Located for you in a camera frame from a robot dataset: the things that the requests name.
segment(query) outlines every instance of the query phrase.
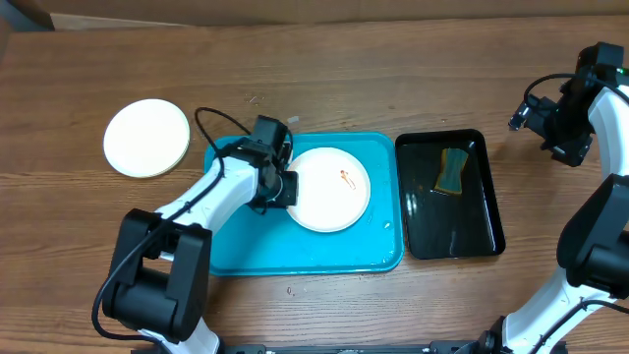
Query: round white plate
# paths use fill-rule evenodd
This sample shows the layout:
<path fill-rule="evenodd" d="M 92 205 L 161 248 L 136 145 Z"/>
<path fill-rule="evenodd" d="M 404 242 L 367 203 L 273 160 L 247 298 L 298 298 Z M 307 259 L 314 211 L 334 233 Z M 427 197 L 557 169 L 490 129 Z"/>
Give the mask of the round white plate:
<path fill-rule="evenodd" d="M 371 197 L 370 177 L 351 154 L 333 147 L 308 150 L 288 168 L 299 174 L 297 204 L 288 213 L 317 232 L 340 231 L 356 222 Z"/>
<path fill-rule="evenodd" d="M 143 99 L 114 116 L 102 145 L 118 172 L 145 178 L 174 167 L 189 143 L 190 125 L 181 109 L 162 99 Z"/>

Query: black rectangular tray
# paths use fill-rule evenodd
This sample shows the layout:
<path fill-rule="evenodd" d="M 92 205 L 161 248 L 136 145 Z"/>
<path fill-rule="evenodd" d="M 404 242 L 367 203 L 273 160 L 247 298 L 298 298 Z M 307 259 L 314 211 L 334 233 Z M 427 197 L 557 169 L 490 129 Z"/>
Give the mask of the black rectangular tray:
<path fill-rule="evenodd" d="M 460 196 L 434 190 L 445 148 L 468 153 Z M 495 256 L 504 251 L 506 241 L 481 132 L 403 134 L 395 141 L 395 154 L 404 232 L 415 258 Z"/>

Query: blue tray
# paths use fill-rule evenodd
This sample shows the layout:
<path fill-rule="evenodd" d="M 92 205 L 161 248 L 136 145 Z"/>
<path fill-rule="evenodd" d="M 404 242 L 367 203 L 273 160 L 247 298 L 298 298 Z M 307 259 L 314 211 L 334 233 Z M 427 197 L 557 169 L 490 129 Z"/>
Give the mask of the blue tray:
<path fill-rule="evenodd" d="M 222 148 L 240 137 L 216 141 Z M 318 233 L 295 222 L 285 209 L 259 215 L 242 206 L 214 235 L 210 272 L 219 276 L 331 274 L 388 271 L 404 255 L 404 234 L 393 142 L 380 133 L 321 133 L 295 136 L 294 158 L 312 148 L 340 148 L 367 169 L 372 196 L 363 216 L 334 233 Z M 205 169 L 214 158 L 205 153 Z"/>

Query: wall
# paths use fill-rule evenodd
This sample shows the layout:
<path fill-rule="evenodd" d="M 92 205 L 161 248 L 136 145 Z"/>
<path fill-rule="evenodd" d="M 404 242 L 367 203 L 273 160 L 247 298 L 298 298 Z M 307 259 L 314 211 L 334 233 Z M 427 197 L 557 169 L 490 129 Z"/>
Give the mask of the wall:
<path fill-rule="evenodd" d="M 182 25 L 257 25 L 629 14 L 627 0 L 12 0 L 53 15 Z"/>

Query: wooden tabletop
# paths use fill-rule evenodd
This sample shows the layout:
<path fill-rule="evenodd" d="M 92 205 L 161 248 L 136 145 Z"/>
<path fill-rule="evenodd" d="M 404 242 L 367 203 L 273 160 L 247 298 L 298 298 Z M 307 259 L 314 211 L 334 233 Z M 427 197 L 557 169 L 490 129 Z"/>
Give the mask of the wooden tabletop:
<path fill-rule="evenodd" d="M 389 273 L 212 278 L 205 320 L 228 344 L 411 344 L 475 339 L 556 267 L 558 235 L 600 183 L 598 148 L 570 168 L 507 121 L 534 79 L 573 72 L 597 41 L 629 46 L 629 17 L 12 34 L 0 67 L 0 351 L 125 353 L 89 311 L 132 207 L 153 210 L 201 177 L 193 133 L 171 173 L 138 180 L 102 152 L 111 117 L 159 97 L 249 127 L 296 132 L 475 128 L 486 138 L 507 238 L 502 256 L 417 261 Z M 538 94 L 557 98 L 559 82 Z M 214 137 L 238 130 L 207 119 Z M 112 321 L 111 330 L 124 331 Z M 576 353 L 624 352 L 629 319 L 600 310 Z"/>

